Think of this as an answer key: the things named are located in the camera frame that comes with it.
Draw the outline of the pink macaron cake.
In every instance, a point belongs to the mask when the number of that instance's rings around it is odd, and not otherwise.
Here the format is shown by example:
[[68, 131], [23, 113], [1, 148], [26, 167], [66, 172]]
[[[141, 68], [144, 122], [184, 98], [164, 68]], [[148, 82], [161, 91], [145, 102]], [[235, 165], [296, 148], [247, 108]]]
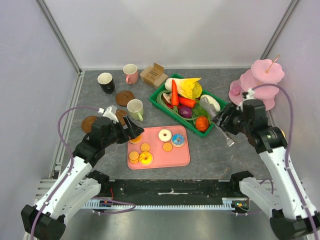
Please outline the pink macaron cake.
[[230, 94], [232, 96], [238, 96], [240, 95], [241, 93], [241, 86], [239, 86], [238, 84], [237, 85], [234, 85], [231, 89], [230, 89]]

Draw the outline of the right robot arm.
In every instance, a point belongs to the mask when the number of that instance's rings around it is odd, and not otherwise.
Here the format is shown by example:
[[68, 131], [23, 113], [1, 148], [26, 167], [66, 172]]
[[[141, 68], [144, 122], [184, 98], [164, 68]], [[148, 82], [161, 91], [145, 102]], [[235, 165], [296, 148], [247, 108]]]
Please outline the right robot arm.
[[299, 180], [283, 133], [269, 125], [264, 103], [258, 99], [245, 100], [241, 106], [231, 102], [212, 121], [225, 132], [247, 137], [266, 165], [279, 197], [265, 190], [248, 171], [231, 176], [230, 193], [248, 196], [269, 217], [271, 229], [280, 240], [316, 234], [320, 213]]

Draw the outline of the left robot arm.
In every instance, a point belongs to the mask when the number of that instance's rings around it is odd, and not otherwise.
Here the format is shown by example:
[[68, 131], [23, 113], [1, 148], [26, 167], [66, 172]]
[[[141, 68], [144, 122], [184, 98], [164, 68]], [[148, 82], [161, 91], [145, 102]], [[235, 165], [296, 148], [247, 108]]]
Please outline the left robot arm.
[[105, 155], [107, 147], [127, 143], [144, 132], [129, 117], [123, 119], [126, 127], [116, 117], [98, 117], [54, 185], [35, 205], [22, 209], [23, 226], [31, 239], [59, 240], [70, 219], [91, 198], [110, 192], [109, 177], [93, 167]]

